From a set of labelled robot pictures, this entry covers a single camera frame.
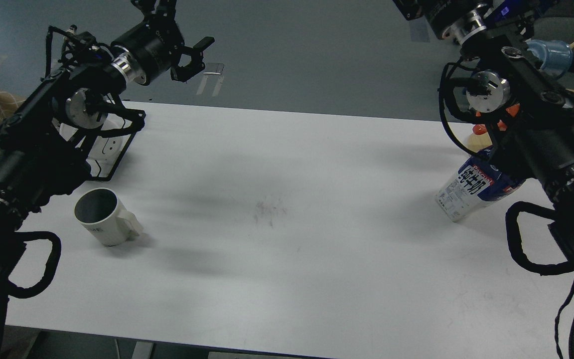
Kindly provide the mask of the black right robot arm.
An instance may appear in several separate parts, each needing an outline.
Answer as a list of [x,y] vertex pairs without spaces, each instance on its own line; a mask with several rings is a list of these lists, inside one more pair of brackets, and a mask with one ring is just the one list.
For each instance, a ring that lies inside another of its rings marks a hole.
[[[537,179],[552,208],[516,202],[506,212],[513,261],[542,276],[574,273],[574,92],[544,72],[528,50],[533,25],[555,0],[397,0],[402,16],[425,18],[439,39],[455,38],[460,60],[440,76],[438,107],[449,138],[474,158],[519,179]],[[551,220],[549,230],[566,261],[531,262],[518,218]],[[574,281],[563,302],[574,297]],[[574,359],[574,318],[568,336]]]

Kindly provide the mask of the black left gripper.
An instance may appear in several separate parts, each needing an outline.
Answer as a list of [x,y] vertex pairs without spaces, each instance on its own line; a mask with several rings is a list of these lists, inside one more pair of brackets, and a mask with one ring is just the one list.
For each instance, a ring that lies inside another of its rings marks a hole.
[[[143,20],[111,43],[112,54],[125,55],[136,72],[134,82],[148,86],[169,71],[171,80],[187,82],[205,70],[204,52],[216,39],[206,36],[192,46],[185,44],[175,22],[175,0],[133,0]],[[189,63],[180,66],[183,55]]]

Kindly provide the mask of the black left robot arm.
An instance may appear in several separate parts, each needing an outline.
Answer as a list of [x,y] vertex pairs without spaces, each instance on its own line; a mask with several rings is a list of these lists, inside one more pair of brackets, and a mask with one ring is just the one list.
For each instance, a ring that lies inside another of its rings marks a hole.
[[148,86],[169,71],[187,82],[205,70],[215,39],[188,46],[175,21],[174,0],[134,0],[143,20],[106,44],[75,26],[48,27],[45,76],[0,123],[0,353],[10,298],[28,299],[50,286],[61,259],[57,234],[22,232],[23,221],[55,195],[69,195],[91,175],[94,143],[145,126],[145,112],[127,108],[121,93]]

